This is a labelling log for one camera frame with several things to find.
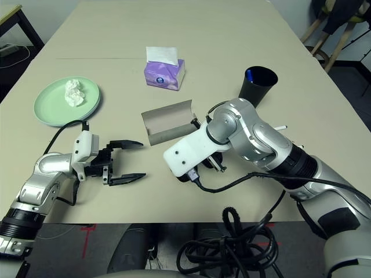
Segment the black cable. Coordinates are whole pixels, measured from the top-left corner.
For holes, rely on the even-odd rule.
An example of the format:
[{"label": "black cable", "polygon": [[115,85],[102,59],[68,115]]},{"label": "black cable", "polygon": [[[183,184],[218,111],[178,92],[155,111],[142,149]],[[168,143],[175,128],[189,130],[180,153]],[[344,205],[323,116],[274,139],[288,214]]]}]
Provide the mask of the black cable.
[{"label": "black cable", "polygon": [[345,45],[342,50],[344,50],[345,48],[347,48],[349,45],[352,45],[353,43],[355,43],[357,40],[359,40],[361,37],[363,37],[364,35],[366,35],[368,32],[370,32],[371,29],[368,29],[366,32],[364,32],[362,35],[358,36],[357,38],[353,39],[350,41],[350,43],[348,43],[347,45]]},{"label": "black cable", "polygon": [[46,147],[45,149],[45,152],[43,153],[44,155],[46,155],[50,148],[52,147],[52,145],[54,144],[55,140],[57,139],[57,137],[59,136],[59,134],[64,130],[66,129],[68,126],[72,126],[76,123],[81,123],[82,124],[82,130],[89,130],[89,124],[87,121],[85,120],[73,120],[72,122],[69,122],[69,123],[66,123],[64,126],[62,126],[58,131],[57,133],[53,136],[52,140],[50,141],[49,145]]},{"label": "black cable", "polygon": [[[248,271],[259,272],[261,278],[265,278],[265,270],[273,267],[279,278],[283,275],[275,261],[278,257],[278,244],[271,230],[266,224],[272,218],[272,212],[280,204],[285,191],[271,207],[264,218],[256,225],[242,229],[241,221],[237,211],[232,207],[223,210],[223,222],[229,232],[229,236],[222,238],[205,238],[192,240],[181,247],[178,252],[176,264],[182,274],[191,274],[205,269],[220,267],[219,277],[231,276],[236,269],[235,277],[242,273],[244,278],[249,278]],[[256,236],[263,236],[268,239],[266,248],[253,243]],[[180,265],[182,255],[199,266],[184,269]]]},{"label": "black cable", "polygon": [[360,62],[362,62],[362,60],[363,60],[364,58],[366,58],[366,56],[367,56],[368,54],[370,54],[370,52],[371,52],[371,48],[369,49],[369,51],[367,51],[366,54],[363,54],[363,58],[360,59]]},{"label": "black cable", "polygon": [[307,182],[317,182],[317,183],[320,183],[320,184],[328,184],[328,185],[332,185],[332,186],[335,186],[335,187],[339,187],[339,188],[343,188],[343,189],[346,189],[348,191],[351,191],[352,193],[356,194],[358,197],[363,199],[365,202],[371,204],[371,199],[369,197],[367,197],[361,191],[355,189],[353,186],[346,185],[346,184],[341,184],[341,183],[335,182],[335,181],[322,180],[322,179],[319,179],[319,178],[290,177],[290,176],[285,176],[285,175],[252,172],[252,173],[249,173],[246,176],[244,176],[242,178],[239,178],[238,180],[235,180],[234,182],[231,182],[230,184],[228,184],[226,186],[223,186],[221,188],[218,188],[218,189],[205,188],[204,186],[202,186],[199,179],[196,179],[194,181],[194,183],[196,183],[197,186],[200,187],[203,191],[210,192],[210,193],[219,193],[219,192],[225,191],[225,190],[227,190],[231,187],[234,187],[235,185],[241,183],[242,181],[246,181],[246,180],[248,180],[252,177],[273,178],[275,180],[281,180],[281,181],[292,180],[292,181],[307,181]]},{"label": "black cable", "polygon": [[216,104],[216,105],[214,105],[214,106],[211,107],[211,109],[209,110],[209,112],[206,114],[206,121],[208,123],[211,122],[211,120],[212,120],[211,117],[209,116],[210,113],[213,112],[217,107],[219,107],[219,106],[223,105],[224,103],[226,103],[227,101],[228,100],[222,101],[221,103],[218,103],[218,104]]},{"label": "black cable", "polygon": [[76,205],[77,192],[79,190],[79,186],[80,186],[80,180],[78,179],[78,177],[76,177],[76,180],[74,181],[74,186],[73,186],[73,189],[72,189],[72,201],[69,201],[69,200],[67,200],[65,198],[62,198],[62,197],[57,197],[56,200],[62,201],[63,203],[66,203],[70,206]]}]

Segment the floor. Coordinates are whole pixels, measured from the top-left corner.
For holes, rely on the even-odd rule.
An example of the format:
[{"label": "floor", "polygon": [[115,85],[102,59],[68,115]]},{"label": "floor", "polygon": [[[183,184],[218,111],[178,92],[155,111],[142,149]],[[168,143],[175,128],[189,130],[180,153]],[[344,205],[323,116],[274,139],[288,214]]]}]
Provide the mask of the floor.
[{"label": "floor", "polygon": [[[29,62],[30,59],[18,64],[11,71],[0,69],[0,102]],[[369,83],[354,68],[334,67],[329,75],[371,130]],[[87,228],[79,225],[45,224],[39,232],[32,254],[27,258],[31,263],[27,278],[90,278],[105,274],[115,247],[128,226],[97,224]],[[324,241],[312,234],[306,223],[280,222],[271,229],[279,242],[277,265],[286,278],[324,277]],[[159,264],[152,263],[152,267],[158,268],[160,265],[162,269],[176,270],[177,251],[184,242],[192,239],[192,225],[166,224],[162,229],[162,237],[164,240],[159,243]],[[267,277],[276,277],[272,270],[267,274]]]},{"label": "floor", "polygon": [[[223,224],[219,227],[226,233]],[[45,224],[27,258],[31,264],[27,278],[90,278],[105,274],[127,228],[127,224],[98,224],[88,231],[81,226]],[[271,229],[279,244],[277,265],[285,278],[324,277],[324,241],[313,235],[305,222],[275,223]],[[158,247],[159,264],[151,266],[176,270],[177,252],[192,239],[192,224],[165,224],[161,231],[164,239]],[[191,266],[186,259],[181,263],[183,267]],[[255,277],[258,275],[253,273],[251,278]],[[267,271],[267,277],[276,277],[272,269]]]}]

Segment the white pin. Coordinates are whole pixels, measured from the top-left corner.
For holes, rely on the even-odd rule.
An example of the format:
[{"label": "white pin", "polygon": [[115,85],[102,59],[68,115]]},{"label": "white pin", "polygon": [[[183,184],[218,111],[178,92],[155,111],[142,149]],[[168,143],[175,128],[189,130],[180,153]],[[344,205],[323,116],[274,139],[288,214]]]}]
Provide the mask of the white pin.
[{"label": "white pin", "polygon": [[280,131],[280,130],[284,130],[284,129],[287,129],[288,126],[278,126],[278,127],[275,127],[274,129],[277,130],[277,131]]}]

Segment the purple tissue box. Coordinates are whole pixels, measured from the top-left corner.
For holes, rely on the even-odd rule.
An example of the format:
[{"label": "purple tissue box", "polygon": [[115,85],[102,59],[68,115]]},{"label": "purple tissue box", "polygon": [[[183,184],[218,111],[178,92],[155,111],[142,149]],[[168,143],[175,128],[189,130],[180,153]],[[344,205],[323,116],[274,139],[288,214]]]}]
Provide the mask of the purple tissue box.
[{"label": "purple tissue box", "polygon": [[178,66],[148,62],[144,69],[147,85],[178,91],[185,73],[184,64],[181,59],[178,59]]}]

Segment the beige table surface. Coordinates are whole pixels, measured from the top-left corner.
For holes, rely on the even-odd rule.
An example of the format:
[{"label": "beige table surface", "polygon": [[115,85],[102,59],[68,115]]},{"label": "beige table surface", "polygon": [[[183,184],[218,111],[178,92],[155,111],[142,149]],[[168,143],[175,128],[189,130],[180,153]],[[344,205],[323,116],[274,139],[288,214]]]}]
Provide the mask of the beige table surface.
[{"label": "beige table surface", "polygon": [[[159,5],[151,8],[145,5],[148,3],[80,4],[63,24],[61,37],[68,26],[73,34],[73,26],[82,28],[78,24],[81,23],[85,33],[95,34],[97,43],[108,43],[112,52],[121,53],[122,57],[84,58],[83,47],[79,45],[84,45],[87,37],[82,34],[76,43],[81,58],[61,58],[62,54],[67,57],[73,53],[67,51],[68,46],[63,50],[53,44],[59,37],[58,31],[4,99],[0,105],[1,215],[7,212],[57,130],[37,121],[33,115],[34,100],[50,82],[80,75],[95,81],[103,95],[101,106],[89,119],[90,130],[100,136],[100,148],[117,139],[141,141],[145,145],[143,149],[114,153],[115,175],[146,172],[147,176],[114,187],[102,185],[100,178],[89,178],[80,187],[78,204],[68,207],[56,202],[47,221],[221,221],[226,206],[235,207],[242,221],[258,221],[279,196],[282,187],[278,183],[254,179],[215,195],[200,191],[194,184],[182,184],[162,159],[163,152],[177,139],[149,146],[141,118],[144,111],[192,99],[193,111],[202,119],[215,103],[238,95],[243,72],[251,65],[269,67],[279,78],[258,107],[259,115],[273,126],[288,125],[284,135],[296,144],[303,144],[308,153],[322,158],[371,196],[371,133],[270,3],[157,1]],[[155,14],[154,11],[160,12],[158,6],[172,13],[166,17]],[[117,37],[112,36],[114,43],[110,44],[104,27],[113,26],[119,27]],[[180,57],[186,61],[186,76],[179,92],[146,85],[143,75],[146,45],[179,48]],[[79,132],[79,127],[64,131],[52,151],[71,152]],[[224,174],[199,168],[205,186],[217,188],[256,170],[233,151],[224,155],[224,164],[228,167]],[[68,198],[70,188],[65,184],[63,193]],[[286,196],[275,211],[274,220],[300,219],[295,203]]]}]

